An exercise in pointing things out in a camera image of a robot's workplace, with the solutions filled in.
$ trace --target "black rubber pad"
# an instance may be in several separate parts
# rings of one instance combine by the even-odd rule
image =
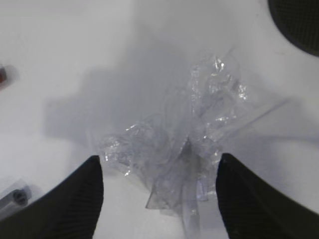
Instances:
[[[291,43],[319,56],[318,0],[269,0],[269,9],[278,29]]]
[[[41,199],[0,222],[0,238],[91,239],[103,203],[103,177],[92,156]]]
[[[318,239],[319,216],[281,194],[235,157],[219,164],[218,206],[230,239]]]

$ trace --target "transparent plastic bag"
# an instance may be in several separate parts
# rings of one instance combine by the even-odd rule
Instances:
[[[169,85],[164,98],[161,112],[97,145],[110,166],[138,176],[149,189],[146,208],[180,215],[192,238],[199,231],[197,202],[216,200],[224,142],[281,101],[243,78],[232,54],[220,59],[210,50],[199,54],[187,79]]]

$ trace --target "red object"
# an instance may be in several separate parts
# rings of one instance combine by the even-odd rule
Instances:
[[[2,67],[0,68],[0,84],[6,81],[6,73],[5,69]]]

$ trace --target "plastic wrapper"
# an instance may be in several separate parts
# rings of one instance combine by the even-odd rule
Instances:
[[[204,51],[189,77],[169,86],[161,112],[104,136],[98,150],[106,163],[137,175],[149,189],[147,208],[172,210],[187,237],[196,238],[197,202],[215,198],[223,142],[279,104],[269,98],[241,76],[231,54],[220,59]]]

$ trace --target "white background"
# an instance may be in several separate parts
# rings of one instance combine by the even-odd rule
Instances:
[[[120,132],[156,112],[203,47],[234,47],[266,88],[299,99],[281,121],[254,125],[282,140],[247,136],[229,151],[319,212],[319,60],[281,36],[263,0],[0,0],[0,63],[12,78],[0,89],[0,191],[22,179],[34,199],[48,192],[94,153],[90,129]],[[104,174],[96,239],[184,238],[178,218],[144,209],[146,191]],[[227,238],[220,221],[205,235]]]

